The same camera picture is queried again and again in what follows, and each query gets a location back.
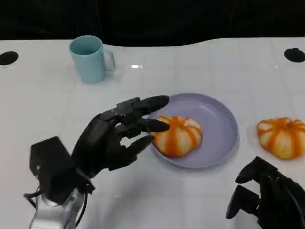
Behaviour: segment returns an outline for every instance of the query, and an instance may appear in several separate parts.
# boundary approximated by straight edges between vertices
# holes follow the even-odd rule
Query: cup
[[[105,78],[107,72],[112,72],[115,68],[113,53],[103,49],[103,43],[98,37],[81,36],[74,39],[70,44],[70,53],[84,83],[98,83]],[[106,68],[104,53],[110,56],[110,69]]]

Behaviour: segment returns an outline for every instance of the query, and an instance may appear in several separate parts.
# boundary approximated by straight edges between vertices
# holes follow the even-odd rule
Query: lavender plate
[[[201,145],[182,158],[166,157],[154,146],[155,152],[166,161],[184,168],[205,168],[228,158],[238,143],[238,128],[231,111],[221,102],[203,94],[176,94],[163,109],[150,118],[161,115],[190,117],[203,129]]]

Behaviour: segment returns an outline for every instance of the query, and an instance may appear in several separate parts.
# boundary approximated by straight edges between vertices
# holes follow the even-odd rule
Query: pumpkin-shaped bun
[[[160,116],[158,120],[170,125],[168,131],[153,133],[153,144],[163,155],[183,157],[201,143],[202,129],[195,120],[179,116]]]
[[[261,146],[281,159],[303,155],[305,151],[305,124],[291,118],[263,120],[257,124]]]

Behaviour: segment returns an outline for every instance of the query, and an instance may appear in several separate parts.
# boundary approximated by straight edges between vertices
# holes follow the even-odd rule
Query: white table
[[[258,144],[262,119],[305,121],[305,63],[284,57],[305,50],[304,38],[218,39],[182,47],[125,48],[114,52],[117,71],[104,82],[80,82],[68,52],[70,41],[1,41],[0,53],[19,59],[0,68],[0,228],[27,228],[34,209],[23,192],[37,180],[29,149],[58,135],[71,152],[88,122],[121,101],[139,96],[197,92],[212,96],[235,115],[240,146],[226,163],[185,171],[155,157],[149,147],[136,163],[94,180],[81,229],[251,229],[255,219],[225,219],[239,171],[255,156],[305,187],[305,157],[281,161]],[[245,185],[258,192],[256,183]]]

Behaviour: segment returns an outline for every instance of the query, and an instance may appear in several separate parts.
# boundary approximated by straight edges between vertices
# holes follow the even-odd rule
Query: dark wall
[[[93,34],[123,46],[305,35],[304,0],[2,0],[0,39]]]

